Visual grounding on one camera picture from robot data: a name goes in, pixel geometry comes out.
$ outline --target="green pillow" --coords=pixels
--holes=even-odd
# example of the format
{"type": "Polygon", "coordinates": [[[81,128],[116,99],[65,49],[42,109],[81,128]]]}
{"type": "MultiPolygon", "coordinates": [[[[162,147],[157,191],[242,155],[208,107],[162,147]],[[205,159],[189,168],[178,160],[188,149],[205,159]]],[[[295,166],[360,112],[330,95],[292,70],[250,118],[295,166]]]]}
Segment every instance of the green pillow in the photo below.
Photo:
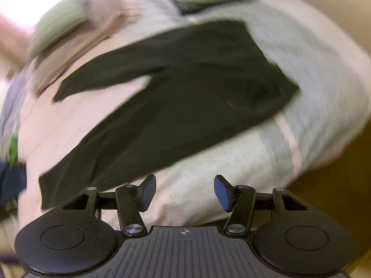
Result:
{"type": "Polygon", "coordinates": [[[89,19],[84,0],[62,0],[39,20],[27,50],[29,61],[89,19]]]}

